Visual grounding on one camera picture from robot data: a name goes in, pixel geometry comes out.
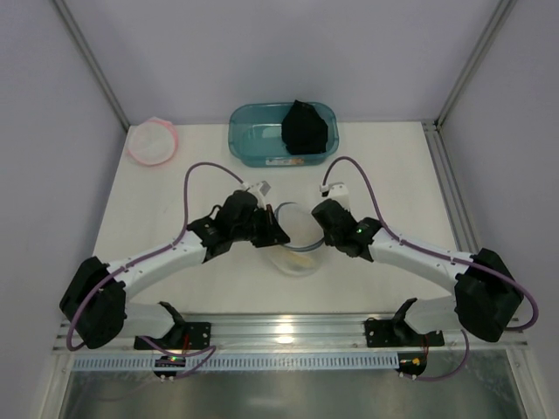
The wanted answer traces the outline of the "aluminium mounting rail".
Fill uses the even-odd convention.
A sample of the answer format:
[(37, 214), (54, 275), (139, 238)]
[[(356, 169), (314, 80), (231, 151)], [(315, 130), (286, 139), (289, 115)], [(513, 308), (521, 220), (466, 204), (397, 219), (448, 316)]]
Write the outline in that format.
[[(464, 347), (459, 330), (429, 333), (418, 338), (419, 347), (367, 347), (376, 333), (366, 329), (368, 319), (389, 319), (392, 313), (335, 314), (184, 314), (187, 321), (210, 323), (210, 345), (221, 352), (327, 352), (357, 350), (414, 350), (425, 346), (431, 351)], [(505, 332), (497, 343), (488, 343), (468, 334), (471, 349), (508, 349), (526, 347), (522, 332)], [(99, 353), (131, 354), (134, 338), (116, 338), (98, 349)]]

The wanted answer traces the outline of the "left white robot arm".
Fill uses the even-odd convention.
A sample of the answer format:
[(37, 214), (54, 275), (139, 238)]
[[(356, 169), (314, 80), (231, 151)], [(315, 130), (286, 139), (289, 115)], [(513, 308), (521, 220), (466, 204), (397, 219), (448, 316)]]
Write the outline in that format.
[(190, 323), (168, 302), (132, 303), (132, 298), (167, 277), (228, 252), (237, 242), (256, 248), (288, 244), (271, 205), (238, 190), (209, 215), (188, 223), (170, 244), (137, 256), (104, 263), (84, 260), (59, 303), (70, 323), (66, 346), (98, 349), (116, 338), (134, 339), (139, 350), (182, 349)]

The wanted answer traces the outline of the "right aluminium frame rail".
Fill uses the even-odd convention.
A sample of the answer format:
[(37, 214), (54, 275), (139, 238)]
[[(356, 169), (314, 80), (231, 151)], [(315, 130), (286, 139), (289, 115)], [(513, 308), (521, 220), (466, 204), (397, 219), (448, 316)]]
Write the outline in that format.
[(438, 178), (439, 188), (455, 244), (460, 251), (477, 253), (480, 250), (480, 245), (478, 244), (440, 129), (434, 121), (422, 121), (421, 125), (431, 154), (436, 177)]

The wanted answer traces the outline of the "teal plastic bin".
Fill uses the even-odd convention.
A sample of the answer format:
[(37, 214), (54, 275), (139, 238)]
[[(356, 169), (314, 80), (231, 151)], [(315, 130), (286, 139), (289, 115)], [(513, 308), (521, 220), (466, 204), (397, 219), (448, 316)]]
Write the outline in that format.
[(326, 152), (290, 155), (281, 139), (281, 122), (293, 102), (243, 105), (229, 119), (228, 147), (231, 154), (251, 168), (313, 166), (334, 154), (340, 142), (334, 111), (320, 102), (312, 105), (328, 125)]

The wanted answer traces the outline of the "blue-rimmed mesh laundry bag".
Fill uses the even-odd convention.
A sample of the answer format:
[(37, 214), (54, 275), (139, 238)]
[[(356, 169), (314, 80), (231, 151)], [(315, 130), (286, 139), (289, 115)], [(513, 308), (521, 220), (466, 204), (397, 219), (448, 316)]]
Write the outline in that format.
[[(315, 273), (321, 266), (324, 235), (311, 211), (299, 203), (285, 202), (278, 206), (274, 215), (280, 227), (290, 237), (290, 242), (272, 247), (267, 253), (270, 262), (279, 271), (292, 277), (306, 277)], [(289, 257), (293, 254), (313, 258), (316, 262), (315, 268), (310, 270), (294, 268), (289, 262)]]

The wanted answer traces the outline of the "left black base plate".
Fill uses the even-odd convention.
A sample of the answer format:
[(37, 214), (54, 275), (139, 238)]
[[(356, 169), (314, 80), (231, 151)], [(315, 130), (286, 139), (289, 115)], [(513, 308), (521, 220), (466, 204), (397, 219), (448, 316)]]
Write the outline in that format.
[(161, 338), (135, 337), (135, 350), (202, 350), (210, 345), (210, 322), (186, 322), (174, 325)]

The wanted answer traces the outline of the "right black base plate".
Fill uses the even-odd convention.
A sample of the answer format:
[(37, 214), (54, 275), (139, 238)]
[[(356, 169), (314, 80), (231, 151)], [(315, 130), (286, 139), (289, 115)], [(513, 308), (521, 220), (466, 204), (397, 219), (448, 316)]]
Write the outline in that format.
[(420, 334), (403, 320), (369, 318), (363, 325), (367, 347), (442, 347), (445, 344), (442, 333)]

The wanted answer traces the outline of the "pink-rimmed mesh laundry bag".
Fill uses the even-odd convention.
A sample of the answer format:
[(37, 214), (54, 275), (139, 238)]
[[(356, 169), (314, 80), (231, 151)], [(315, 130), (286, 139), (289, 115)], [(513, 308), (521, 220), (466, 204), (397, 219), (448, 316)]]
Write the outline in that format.
[(136, 163), (154, 167), (171, 160), (178, 144), (178, 132), (171, 122), (150, 118), (130, 132), (127, 152)]

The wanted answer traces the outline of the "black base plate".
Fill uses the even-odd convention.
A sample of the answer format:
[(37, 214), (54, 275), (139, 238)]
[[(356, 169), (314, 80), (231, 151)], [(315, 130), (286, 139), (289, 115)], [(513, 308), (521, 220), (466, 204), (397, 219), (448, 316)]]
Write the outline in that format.
[(442, 347), (445, 344), (442, 333), (420, 334), (403, 320), (369, 318), (363, 325), (367, 347)]
[(202, 350), (210, 345), (210, 322), (186, 322), (174, 325), (161, 338), (135, 337), (135, 350)]

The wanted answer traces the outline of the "yellow bra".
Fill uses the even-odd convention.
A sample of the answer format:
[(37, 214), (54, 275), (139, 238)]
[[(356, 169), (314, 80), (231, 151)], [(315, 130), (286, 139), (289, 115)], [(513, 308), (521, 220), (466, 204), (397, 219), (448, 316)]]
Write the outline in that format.
[(313, 258), (307, 255), (301, 254), (293, 254), (289, 257), (290, 264), (296, 268), (301, 270), (310, 270), (314, 269), (316, 266), (316, 262)]

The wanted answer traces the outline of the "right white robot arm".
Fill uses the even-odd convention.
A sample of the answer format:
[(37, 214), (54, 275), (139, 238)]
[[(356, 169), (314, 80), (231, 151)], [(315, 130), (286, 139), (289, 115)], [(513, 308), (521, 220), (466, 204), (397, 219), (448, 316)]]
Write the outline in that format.
[(325, 243), (351, 258), (387, 264), (428, 280), (449, 292), (436, 299), (406, 300), (396, 322), (406, 331), (428, 333), (463, 329), (478, 339), (496, 342), (523, 300), (522, 293), (502, 275), (510, 271), (494, 251), (475, 254), (439, 249), (394, 238), (380, 221), (356, 221), (350, 211), (327, 199), (312, 210)]

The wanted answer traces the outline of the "black bra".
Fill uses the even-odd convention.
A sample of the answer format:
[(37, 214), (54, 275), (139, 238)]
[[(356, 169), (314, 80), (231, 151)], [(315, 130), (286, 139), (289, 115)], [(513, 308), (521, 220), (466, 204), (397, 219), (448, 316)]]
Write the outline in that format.
[(295, 100), (281, 122), (281, 139), (290, 155), (322, 154), (328, 125), (312, 105)]

